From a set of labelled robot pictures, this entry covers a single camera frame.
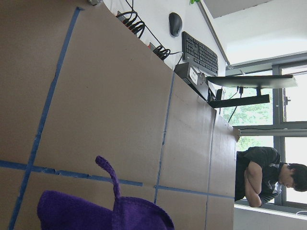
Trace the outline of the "purple towel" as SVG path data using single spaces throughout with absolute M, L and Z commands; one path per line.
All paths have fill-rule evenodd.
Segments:
M 43 230 L 173 230 L 170 216 L 156 204 L 137 197 L 121 196 L 117 175 L 110 163 L 97 156 L 95 162 L 109 173 L 114 192 L 113 209 L 82 198 L 46 190 L 37 216 Z

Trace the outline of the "black mini computer box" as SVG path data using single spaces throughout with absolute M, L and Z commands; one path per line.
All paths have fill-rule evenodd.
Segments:
M 208 100 L 209 86 L 204 73 L 197 72 L 189 63 L 177 64 L 174 72 L 188 84 L 201 98 Z

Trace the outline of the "black keyboard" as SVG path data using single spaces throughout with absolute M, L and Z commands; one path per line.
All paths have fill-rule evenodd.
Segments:
M 181 37 L 183 61 L 209 73 L 210 76 L 217 76 L 218 56 L 187 32 L 183 31 Z

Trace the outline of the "black computer mouse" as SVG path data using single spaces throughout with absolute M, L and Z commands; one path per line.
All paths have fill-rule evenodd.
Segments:
M 177 13 L 171 12 L 169 14 L 168 19 L 169 19 L 170 34 L 173 37 L 178 37 L 180 32 L 181 32 L 181 29 L 182 29 L 182 19 L 181 19 L 181 17 Z

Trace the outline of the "standing person in black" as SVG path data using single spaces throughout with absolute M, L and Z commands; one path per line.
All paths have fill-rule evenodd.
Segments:
M 307 167 L 281 161 L 272 147 L 250 147 L 236 152 L 235 201 L 245 198 L 250 207 L 261 207 L 275 199 L 282 186 L 307 190 Z

